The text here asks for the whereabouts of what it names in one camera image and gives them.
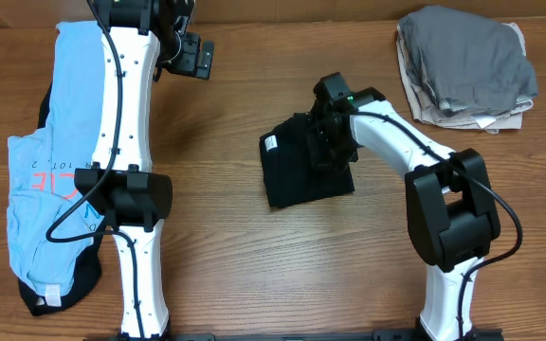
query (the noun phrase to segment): black cloth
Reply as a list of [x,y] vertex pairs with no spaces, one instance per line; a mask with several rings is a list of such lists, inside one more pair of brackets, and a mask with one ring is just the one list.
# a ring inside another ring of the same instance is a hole
[[[308,115],[294,114],[261,136],[264,185],[271,207],[284,208],[355,191],[349,167],[343,172],[313,170],[306,137],[309,125]],[[265,140],[272,135],[277,147],[267,151]]]
[[[40,106],[39,119],[37,128],[44,128],[46,125],[46,119],[49,114],[49,96],[52,90],[50,84],[44,100]],[[103,231],[106,228],[104,221],[100,224],[97,232]],[[75,271],[73,273],[73,286],[71,291],[61,297],[61,307],[50,307],[45,304],[37,305],[38,296],[31,288],[29,288],[23,281],[18,279],[18,289],[20,291],[20,297],[25,301],[28,310],[33,316],[40,316],[43,314],[52,314],[66,310],[77,302],[86,297],[92,289],[96,286],[102,273],[99,262],[99,249],[102,237],[94,238],[94,243],[86,247],[75,261]]]

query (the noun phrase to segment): clothing tag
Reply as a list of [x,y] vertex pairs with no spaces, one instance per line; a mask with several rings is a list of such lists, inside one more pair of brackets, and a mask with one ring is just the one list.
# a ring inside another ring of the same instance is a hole
[[45,286],[45,303],[50,307],[62,307],[61,302],[61,285],[47,284]]
[[481,129],[497,121],[494,117],[486,114],[473,114],[471,115],[471,117],[475,120],[475,122],[480,126]]
[[274,135],[267,137],[264,140],[264,148],[267,152],[272,150],[273,148],[277,148],[277,137]]

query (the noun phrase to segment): folded clothing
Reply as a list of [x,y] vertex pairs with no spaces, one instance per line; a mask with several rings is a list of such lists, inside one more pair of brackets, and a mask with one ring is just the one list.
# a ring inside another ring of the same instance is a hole
[[401,19],[397,29],[415,119],[447,128],[520,128],[538,90],[517,25],[431,6]]
[[[46,240],[52,223],[82,197],[75,189],[74,171],[90,166],[104,90],[100,28],[95,22],[60,23],[57,28],[54,78],[42,104],[42,128],[8,139],[9,264],[32,314],[68,308],[87,295],[100,276],[100,239]],[[103,229],[101,221],[93,207],[83,204],[53,236]]]
[[284,208],[355,191],[351,170],[315,171],[309,158],[311,120],[294,114],[260,141],[266,196],[271,207]]

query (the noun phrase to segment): table surface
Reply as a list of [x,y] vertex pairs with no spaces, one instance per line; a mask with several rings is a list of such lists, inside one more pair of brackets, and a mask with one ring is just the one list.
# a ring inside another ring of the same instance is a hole
[[[546,340],[546,19],[518,19],[540,95],[520,131],[491,135],[414,123],[457,151],[473,148],[494,189],[519,214],[518,254],[481,271],[479,327],[507,340]],[[164,75],[154,85],[151,152],[171,176],[174,204],[162,238],[162,276],[175,332],[367,332],[410,327],[425,300],[426,267],[406,229],[404,185],[360,151],[356,192],[280,211],[267,205],[258,138],[313,104],[320,77],[340,71],[374,86],[406,118],[395,22],[214,25],[210,81]],[[7,137],[29,135],[51,81],[54,29],[0,29],[0,339],[61,340],[118,331],[122,296],[111,239],[98,286],[72,309],[32,317],[9,268]],[[492,255],[515,231],[501,213]]]

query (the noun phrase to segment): light blue fabric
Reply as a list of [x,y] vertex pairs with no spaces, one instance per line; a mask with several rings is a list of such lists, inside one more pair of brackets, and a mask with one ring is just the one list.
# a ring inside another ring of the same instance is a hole
[[[81,198],[73,176],[76,168],[90,165],[104,89],[101,31],[96,23],[60,23],[58,30],[45,127],[32,135],[8,139],[9,265],[39,296],[45,295],[47,284],[60,284],[61,296],[67,295],[76,258],[93,242],[52,243],[46,240],[46,231]],[[53,236],[94,231],[102,220],[95,212],[83,204]]]

